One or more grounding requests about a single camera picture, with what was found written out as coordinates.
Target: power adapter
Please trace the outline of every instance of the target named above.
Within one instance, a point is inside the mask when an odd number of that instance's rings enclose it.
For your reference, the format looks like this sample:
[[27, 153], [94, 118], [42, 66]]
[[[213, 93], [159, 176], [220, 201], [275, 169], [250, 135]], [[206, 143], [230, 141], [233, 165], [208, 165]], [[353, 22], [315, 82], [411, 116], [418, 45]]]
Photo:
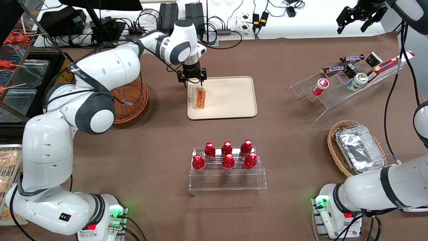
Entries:
[[264, 27], [266, 26], [266, 22], [268, 21], [269, 13], [263, 12], [262, 17], [260, 18], [260, 26]]
[[259, 19], [260, 19], [259, 15], [257, 13], [253, 13], [253, 29], [260, 27]]
[[294, 18], [296, 16], [296, 10], [294, 9], [294, 7], [287, 7], [285, 11], [287, 12], [290, 18]]

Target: black box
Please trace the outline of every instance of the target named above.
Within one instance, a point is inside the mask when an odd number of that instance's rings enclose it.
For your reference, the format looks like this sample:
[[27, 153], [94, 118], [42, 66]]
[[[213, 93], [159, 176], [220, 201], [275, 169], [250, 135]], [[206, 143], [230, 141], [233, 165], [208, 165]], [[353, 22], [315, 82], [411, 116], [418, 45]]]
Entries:
[[205, 30], [205, 18], [202, 3], [188, 3], [186, 7], [186, 18], [193, 22], [196, 32], [201, 33]]
[[178, 4], [161, 3], [159, 12], [158, 29], [163, 33], [171, 34], [174, 29], [174, 22], [178, 20]]
[[348, 78], [353, 78], [359, 73], [359, 71], [351, 63], [348, 64], [345, 69], [343, 69], [343, 72]]
[[40, 24], [51, 36], [83, 34], [86, 15], [83, 10], [68, 6], [59, 11], [44, 12]]

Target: acrylic display stand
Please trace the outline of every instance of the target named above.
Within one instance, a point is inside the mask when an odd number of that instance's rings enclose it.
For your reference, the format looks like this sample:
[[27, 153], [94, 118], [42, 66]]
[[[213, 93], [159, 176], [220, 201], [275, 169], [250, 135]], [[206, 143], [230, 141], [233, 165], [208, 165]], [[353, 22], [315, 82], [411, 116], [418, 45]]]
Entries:
[[[406, 64], [406, 60], [403, 57], [403, 61], [401, 63], [400, 69], [403, 68], [403, 66]], [[347, 63], [341, 63], [338, 62], [334, 65], [329, 66], [335, 67], [335, 66], [341, 66], [341, 65], [348, 65]], [[367, 74], [370, 70], [373, 69], [365, 60], [352, 63], [352, 65], [359, 70], [361, 73]], [[328, 115], [338, 109], [340, 109], [342, 106], [346, 105], [351, 100], [357, 98], [358, 96], [364, 94], [367, 92], [367, 89], [374, 89], [372, 86], [379, 86], [377, 83], [383, 80], [384, 78], [394, 74], [397, 72], [397, 67], [391, 68], [378, 76], [376, 76], [375, 79], [373, 79], [370, 83], [365, 84], [361, 86], [357, 91], [353, 92], [348, 90], [347, 84], [352, 80], [349, 79], [343, 71], [328, 74], [325, 75], [322, 71], [290, 86], [288, 88], [289, 90], [294, 90], [297, 96], [302, 96], [303, 94], [308, 97], [308, 99], [311, 102], [314, 102], [315, 100], [320, 100], [321, 103], [325, 107], [325, 111], [315, 120], [319, 120], [322, 116]], [[312, 94], [312, 89], [315, 87], [316, 82], [321, 79], [325, 78], [329, 81], [330, 85], [329, 87], [322, 92], [321, 95], [315, 96]]]
[[233, 147], [232, 155], [235, 166], [230, 170], [223, 170], [221, 147], [216, 147], [216, 157], [205, 157], [205, 148], [194, 148], [193, 154], [200, 155], [205, 160], [205, 170], [195, 170], [190, 159], [189, 191], [196, 195], [200, 191], [217, 190], [257, 190], [258, 193], [267, 188], [265, 168], [257, 148], [257, 165], [252, 169], [242, 169], [245, 157], [239, 156], [240, 147]]

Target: chocolate bar wrapper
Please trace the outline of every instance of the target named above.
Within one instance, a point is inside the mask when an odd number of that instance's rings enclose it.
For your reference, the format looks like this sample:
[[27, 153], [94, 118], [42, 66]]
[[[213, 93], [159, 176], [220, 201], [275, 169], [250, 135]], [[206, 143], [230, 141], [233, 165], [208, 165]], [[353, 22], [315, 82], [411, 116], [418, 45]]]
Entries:
[[334, 73], [334, 72], [339, 72], [339, 71], [343, 71], [345, 69], [345, 66], [336, 66], [336, 67], [330, 67], [330, 68], [323, 68], [322, 72], [325, 75]]
[[360, 62], [364, 60], [364, 55], [360, 54], [357, 56], [349, 56], [349, 57], [342, 57], [340, 58], [340, 62], [342, 63], [353, 63], [353, 62]]

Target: white robotic arm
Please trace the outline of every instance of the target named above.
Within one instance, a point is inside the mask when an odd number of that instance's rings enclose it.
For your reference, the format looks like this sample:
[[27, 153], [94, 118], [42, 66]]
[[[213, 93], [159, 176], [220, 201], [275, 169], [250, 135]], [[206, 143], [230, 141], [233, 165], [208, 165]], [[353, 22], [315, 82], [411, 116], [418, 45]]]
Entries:
[[167, 64], [197, 59], [206, 48], [197, 43], [191, 21], [175, 23], [171, 36], [153, 31], [114, 49], [70, 66], [76, 84], [57, 84], [47, 96], [45, 114], [31, 118], [24, 129], [24, 174], [6, 195], [13, 211], [52, 232], [77, 233], [80, 241], [114, 240], [123, 208], [109, 194], [71, 193], [59, 186], [72, 173], [73, 137], [77, 130], [99, 135], [114, 122], [110, 90], [134, 81], [140, 56], [154, 54]]

